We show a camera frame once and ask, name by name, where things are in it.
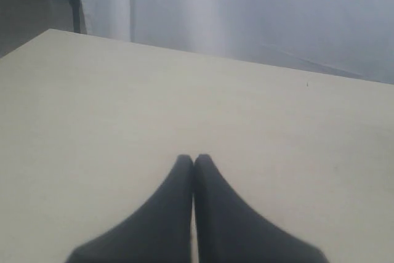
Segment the white curtain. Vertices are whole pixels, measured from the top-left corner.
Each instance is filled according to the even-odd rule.
[[[394,83],[394,0],[82,0],[89,34]]]

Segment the white table surface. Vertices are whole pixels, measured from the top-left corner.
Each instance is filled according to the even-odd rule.
[[[394,86],[55,30],[0,60],[0,262],[63,262],[179,153],[331,262],[394,262]]]

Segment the white fabric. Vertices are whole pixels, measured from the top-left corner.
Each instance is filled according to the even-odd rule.
[[[82,0],[87,32],[394,83],[394,0]]]

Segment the gray floor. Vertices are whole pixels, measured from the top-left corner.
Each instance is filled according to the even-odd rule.
[[[0,57],[49,28],[73,31],[67,0],[0,0]]]

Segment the black pole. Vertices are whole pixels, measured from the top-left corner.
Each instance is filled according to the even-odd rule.
[[[70,0],[71,8],[73,10],[73,25],[74,32],[81,32],[81,20],[79,18],[79,7],[81,6],[81,0]]]

